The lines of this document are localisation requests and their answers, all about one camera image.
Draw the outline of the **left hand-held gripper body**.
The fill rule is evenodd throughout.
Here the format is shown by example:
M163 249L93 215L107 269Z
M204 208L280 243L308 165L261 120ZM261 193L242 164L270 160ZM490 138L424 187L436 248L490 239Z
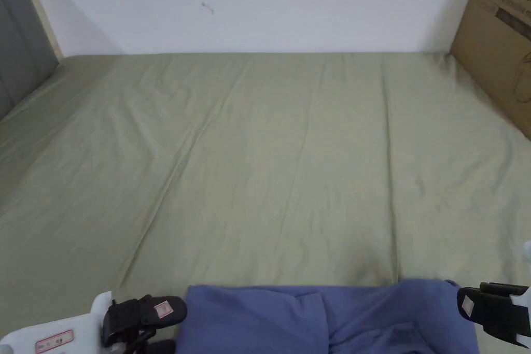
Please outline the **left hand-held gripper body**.
M22 328L1 339L1 353L125 353L126 343L104 345L104 318L113 311L138 310L139 300L113 300L110 291L94 298L88 313Z

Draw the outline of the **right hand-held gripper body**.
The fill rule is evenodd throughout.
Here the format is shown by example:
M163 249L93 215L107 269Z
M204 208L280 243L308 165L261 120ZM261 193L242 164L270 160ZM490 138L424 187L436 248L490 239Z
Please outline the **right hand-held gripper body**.
M521 295L511 295L512 305L518 310L518 328L516 342L526 348L530 348L530 286Z

